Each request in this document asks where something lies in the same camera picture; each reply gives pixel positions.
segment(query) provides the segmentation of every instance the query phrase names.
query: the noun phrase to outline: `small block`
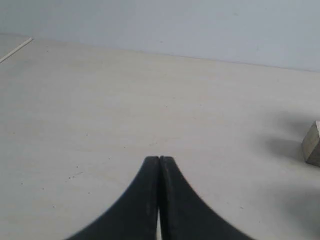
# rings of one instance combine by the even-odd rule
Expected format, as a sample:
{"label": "small block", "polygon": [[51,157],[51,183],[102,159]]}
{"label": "small block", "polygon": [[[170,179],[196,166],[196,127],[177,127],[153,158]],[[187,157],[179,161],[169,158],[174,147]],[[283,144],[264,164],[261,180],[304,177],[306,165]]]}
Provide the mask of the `small block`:
{"label": "small block", "polygon": [[320,121],[315,121],[302,141],[306,163],[320,167]]}

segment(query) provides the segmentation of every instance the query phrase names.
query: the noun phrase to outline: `light wood surface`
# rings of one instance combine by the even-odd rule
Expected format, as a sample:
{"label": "light wood surface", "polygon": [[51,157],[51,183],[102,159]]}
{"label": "light wood surface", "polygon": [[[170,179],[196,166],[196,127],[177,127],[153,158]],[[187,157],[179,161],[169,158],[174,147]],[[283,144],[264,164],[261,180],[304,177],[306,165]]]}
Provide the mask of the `light wood surface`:
{"label": "light wood surface", "polygon": [[319,239],[320,168],[301,151],[319,88],[320,73],[34,40],[0,64],[0,239],[75,233],[148,155],[175,157],[257,240]]}
{"label": "light wood surface", "polygon": [[32,37],[0,33],[0,63],[32,41]]}

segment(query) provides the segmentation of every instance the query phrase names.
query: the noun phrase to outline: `wooden cube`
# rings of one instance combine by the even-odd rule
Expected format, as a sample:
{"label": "wooden cube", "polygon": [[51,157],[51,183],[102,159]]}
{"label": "wooden cube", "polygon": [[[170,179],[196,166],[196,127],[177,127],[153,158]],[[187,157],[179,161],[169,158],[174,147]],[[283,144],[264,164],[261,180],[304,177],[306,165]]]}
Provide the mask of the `wooden cube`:
{"label": "wooden cube", "polygon": [[320,121],[315,121],[302,141],[305,162],[320,167]]}

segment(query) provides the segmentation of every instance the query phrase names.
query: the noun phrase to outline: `table surface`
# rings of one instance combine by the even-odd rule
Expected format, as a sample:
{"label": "table surface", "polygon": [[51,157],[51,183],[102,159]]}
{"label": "table surface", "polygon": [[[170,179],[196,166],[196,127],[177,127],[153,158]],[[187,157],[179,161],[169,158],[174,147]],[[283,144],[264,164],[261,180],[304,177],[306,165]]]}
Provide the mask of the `table surface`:
{"label": "table surface", "polygon": [[37,39],[0,64],[0,239],[58,240],[176,159],[257,240],[320,236],[320,169],[301,142],[320,73]]}
{"label": "table surface", "polygon": [[31,40],[29,36],[0,33],[0,63]]}

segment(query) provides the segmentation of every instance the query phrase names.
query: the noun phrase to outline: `wall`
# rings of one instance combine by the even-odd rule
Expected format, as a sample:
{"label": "wall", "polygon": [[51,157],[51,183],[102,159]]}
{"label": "wall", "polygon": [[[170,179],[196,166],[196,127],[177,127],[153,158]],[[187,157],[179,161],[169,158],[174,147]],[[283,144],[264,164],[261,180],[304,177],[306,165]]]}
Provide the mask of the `wall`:
{"label": "wall", "polygon": [[2,0],[0,32],[320,71],[318,0]]}

